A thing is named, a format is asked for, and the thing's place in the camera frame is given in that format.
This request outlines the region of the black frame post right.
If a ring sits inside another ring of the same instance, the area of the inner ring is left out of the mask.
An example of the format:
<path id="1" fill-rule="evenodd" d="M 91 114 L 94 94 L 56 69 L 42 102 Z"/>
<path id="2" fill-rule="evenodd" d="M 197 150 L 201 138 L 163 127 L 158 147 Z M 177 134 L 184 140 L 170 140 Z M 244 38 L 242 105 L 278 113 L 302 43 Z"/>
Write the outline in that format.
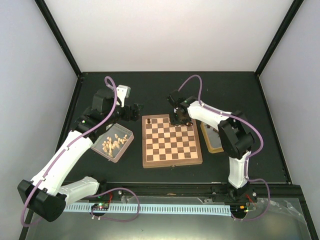
<path id="1" fill-rule="evenodd" d="M 255 74 L 259 77 L 265 67 L 267 66 L 269 60 L 271 59 L 273 53 L 277 49 L 279 43 L 281 42 L 283 36 L 285 35 L 286 31 L 288 30 L 289 26 L 291 25 L 293 19 L 295 18 L 297 12 L 299 11 L 300 7 L 302 6 L 304 0 L 293 0 L 288 11 L 286 12 L 281 24 L 279 25 L 275 35 L 273 36 L 266 52 L 264 53 L 258 67 L 255 70 Z"/>

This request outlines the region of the light wooden chess pieces pile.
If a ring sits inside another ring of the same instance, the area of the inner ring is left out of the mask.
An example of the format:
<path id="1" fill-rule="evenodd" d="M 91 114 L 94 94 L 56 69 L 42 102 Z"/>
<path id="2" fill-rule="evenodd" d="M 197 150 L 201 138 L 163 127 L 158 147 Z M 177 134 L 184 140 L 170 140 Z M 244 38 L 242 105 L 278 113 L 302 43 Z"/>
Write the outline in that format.
<path id="1" fill-rule="evenodd" d="M 128 141 L 128 135 L 118 136 L 114 134 L 114 138 L 108 136 L 106 140 L 102 143 L 102 151 L 114 159 L 120 151 L 125 147 L 125 143 Z"/>

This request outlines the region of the gold metal tin tray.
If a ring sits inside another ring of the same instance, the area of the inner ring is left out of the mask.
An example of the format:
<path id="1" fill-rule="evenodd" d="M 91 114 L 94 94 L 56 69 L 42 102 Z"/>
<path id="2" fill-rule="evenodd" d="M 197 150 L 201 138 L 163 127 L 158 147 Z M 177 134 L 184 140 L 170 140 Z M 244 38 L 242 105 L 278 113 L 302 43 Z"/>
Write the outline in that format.
<path id="1" fill-rule="evenodd" d="M 209 126 L 203 122 L 200 124 L 200 128 L 208 149 L 208 152 L 211 154 L 223 152 L 220 134 L 217 129 Z"/>

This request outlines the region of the black frame post left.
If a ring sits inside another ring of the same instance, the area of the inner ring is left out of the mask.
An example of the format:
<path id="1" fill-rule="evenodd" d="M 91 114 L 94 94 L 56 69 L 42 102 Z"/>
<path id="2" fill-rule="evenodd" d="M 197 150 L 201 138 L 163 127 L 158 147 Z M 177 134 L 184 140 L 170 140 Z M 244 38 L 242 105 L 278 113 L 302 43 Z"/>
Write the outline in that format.
<path id="1" fill-rule="evenodd" d="M 61 50 L 63 51 L 66 59 L 68 60 L 72 70 L 74 71 L 75 75 L 79 77 L 82 74 L 63 34 L 61 33 L 47 3 L 45 0 L 35 0 L 34 1 L 40 10 L 42 16 L 44 17 L 47 25 L 49 26 L 51 32 L 53 33 L 58 45 L 60 46 Z"/>

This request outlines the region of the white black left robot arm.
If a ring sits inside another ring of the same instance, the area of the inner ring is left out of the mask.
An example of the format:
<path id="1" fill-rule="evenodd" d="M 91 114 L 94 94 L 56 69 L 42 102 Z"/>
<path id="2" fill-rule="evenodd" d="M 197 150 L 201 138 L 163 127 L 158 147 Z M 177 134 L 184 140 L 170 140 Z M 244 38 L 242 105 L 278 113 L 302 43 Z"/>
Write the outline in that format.
<path id="1" fill-rule="evenodd" d="M 102 135 L 117 121 L 137 121 L 141 104 L 127 105 L 130 87 L 98 90 L 89 106 L 76 120 L 74 128 L 47 165 L 30 181 L 22 180 L 17 190 L 24 206 L 42 219 L 53 222 L 65 207 L 83 198 L 103 199 L 108 192 L 106 182 L 90 176 L 64 185 L 63 182 L 82 155 L 98 144 Z"/>

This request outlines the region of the black mounting rail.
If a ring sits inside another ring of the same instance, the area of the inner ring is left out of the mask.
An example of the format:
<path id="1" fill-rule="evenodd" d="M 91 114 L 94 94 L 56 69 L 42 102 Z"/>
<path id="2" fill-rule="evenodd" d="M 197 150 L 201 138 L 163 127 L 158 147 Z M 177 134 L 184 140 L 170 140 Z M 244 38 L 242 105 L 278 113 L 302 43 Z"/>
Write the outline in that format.
<path id="1" fill-rule="evenodd" d="M 293 184 L 248 183 L 242 189 L 235 190 L 228 183 L 143 183 L 143 182 L 102 182 L 97 190 L 101 194 L 112 191 L 114 199 L 128 195 L 129 189 L 139 197 L 200 197 L 210 198 L 214 202 L 240 203 L 248 199 L 254 202 L 258 198 L 297 198 L 304 200 L 300 186 Z"/>

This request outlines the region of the pink metal tin tray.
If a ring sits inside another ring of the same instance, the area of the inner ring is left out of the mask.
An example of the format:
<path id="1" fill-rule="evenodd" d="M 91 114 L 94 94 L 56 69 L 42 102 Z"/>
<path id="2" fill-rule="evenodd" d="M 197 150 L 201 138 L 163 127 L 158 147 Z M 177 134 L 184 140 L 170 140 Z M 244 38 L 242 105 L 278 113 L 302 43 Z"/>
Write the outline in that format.
<path id="1" fill-rule="evenodd" d="M 117 163 L 133 140 L 134 134 L 131 130 L 118 123 L 110 124 L 91 149 L 108 161 Z"/>

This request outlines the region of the right circuit board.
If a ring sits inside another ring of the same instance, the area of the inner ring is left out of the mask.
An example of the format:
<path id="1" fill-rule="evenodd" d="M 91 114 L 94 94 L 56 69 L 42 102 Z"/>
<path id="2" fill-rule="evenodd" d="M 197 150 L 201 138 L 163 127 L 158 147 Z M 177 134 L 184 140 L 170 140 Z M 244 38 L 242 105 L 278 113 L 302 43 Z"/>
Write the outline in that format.
<path id="1" fill-rule="evenodd" d="M 233 213 L 247 213 L 251 211 L 255 211 L 255 206 L 246 206 L 246 205 L 236 205 L 236 206 L 230 206 L 230 211 Z"/>

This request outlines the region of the circuit board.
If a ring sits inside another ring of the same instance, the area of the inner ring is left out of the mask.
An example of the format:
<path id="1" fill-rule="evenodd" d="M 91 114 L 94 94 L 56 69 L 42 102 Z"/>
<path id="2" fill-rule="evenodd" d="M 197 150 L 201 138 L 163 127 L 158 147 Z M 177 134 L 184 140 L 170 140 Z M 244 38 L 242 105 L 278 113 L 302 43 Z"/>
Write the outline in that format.
<path id="1" fill-rule="evenodd" d="M 251 211 L 255 211 L 255 206 L 246 206 L 246 205 L 236 205 L 236 206 L 230 206 L 230 211 L 233 213 L 247 213 Z"/>
<path id="2" fill-rule="evenodd" d="M 109 209 L 109 203 L 95 203 L 92 205 L 91 209 L 93 211 L 107 211 Z"/>

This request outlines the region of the left circuit board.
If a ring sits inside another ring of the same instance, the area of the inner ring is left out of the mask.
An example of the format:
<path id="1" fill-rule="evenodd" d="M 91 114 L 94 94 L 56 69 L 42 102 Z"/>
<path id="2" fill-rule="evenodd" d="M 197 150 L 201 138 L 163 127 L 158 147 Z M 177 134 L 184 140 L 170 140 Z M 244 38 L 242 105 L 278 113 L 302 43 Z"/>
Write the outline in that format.
<path id="1" fill-rule="evenodd" d="M 92 205 L 91 209 L 93 211 L 107 211 L 109 209 L 109 203 L 95 203 Z"/>

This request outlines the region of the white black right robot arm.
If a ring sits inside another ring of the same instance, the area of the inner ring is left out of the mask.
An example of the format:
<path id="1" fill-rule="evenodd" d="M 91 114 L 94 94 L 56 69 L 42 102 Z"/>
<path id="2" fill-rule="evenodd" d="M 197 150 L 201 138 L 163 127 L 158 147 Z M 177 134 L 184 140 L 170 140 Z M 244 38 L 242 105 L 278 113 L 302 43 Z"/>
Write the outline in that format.
<path id="1" fill-rule="evenodd" d="M 234 202 L 240 201 L 248 186 L 249 163 L 246 158 L 255 142 L 249 127 L 241 122 L 242 112 L 224 112 L 194 96 L 185 98 L 178 90 L 171 92 L 167 100 L 173 107 L 173 112 L 169 113 L 172 125 L 189 126 L 192 120 L 198 120 L 218 130 L 223 151 L 229 157 L 227 195 Z"/>

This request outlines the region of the wooden chess board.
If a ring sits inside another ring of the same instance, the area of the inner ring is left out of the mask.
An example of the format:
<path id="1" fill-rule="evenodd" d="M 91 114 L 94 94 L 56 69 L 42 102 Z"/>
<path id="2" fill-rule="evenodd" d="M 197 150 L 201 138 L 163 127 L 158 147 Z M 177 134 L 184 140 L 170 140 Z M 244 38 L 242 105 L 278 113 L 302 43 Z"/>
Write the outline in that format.
<path id="1" fill-rule="evenodd" d="M 203 163 L 198 128 L 170 123 L 168 114 L 142 117 L 142 166 L 163 168 Z"/>

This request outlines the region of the black frame post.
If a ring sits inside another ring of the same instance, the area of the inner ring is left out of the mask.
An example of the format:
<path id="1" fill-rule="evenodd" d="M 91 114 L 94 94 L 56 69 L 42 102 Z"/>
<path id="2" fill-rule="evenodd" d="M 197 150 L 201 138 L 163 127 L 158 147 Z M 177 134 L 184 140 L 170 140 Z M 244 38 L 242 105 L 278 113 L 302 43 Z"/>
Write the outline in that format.
<path id="1" fill-rule="evenodd" d="M 255 70 L 255 74 L 259 77 L 265 67 L 267 66 L 269 60 L 271 59 L 273 53 L 277 49 L 279 43 L 281 42 L 283 36 L 285 35 L 286 31 L 288 30 L 289 26 L 291 25 L 293 19 L 295 18 L 297 12 L 299 11 L 300 7 L 302 6 L 304 0 L 293 0 L 288 11 L 286 12 L 281 24 L 279 25 L 275 35 L 273 36 L 266 52 L 264 53 L 258 67 Z"/>
<path id="2" fill-rule="evenodd" d="M 75 75 L 79 77 L 82 74 L 63 34 L 61 33 L 47 3 L 45 0 L 35 0 L 34 1 L 40 10 L 42 16 L 44 17 L 47 25 L 49 26 L 51 32 L 53 33 L 58 45 L 60 46 L 61 50 L 63 51 L 66 59 L 68 60 L 72 70 L 74 71 Z"/>

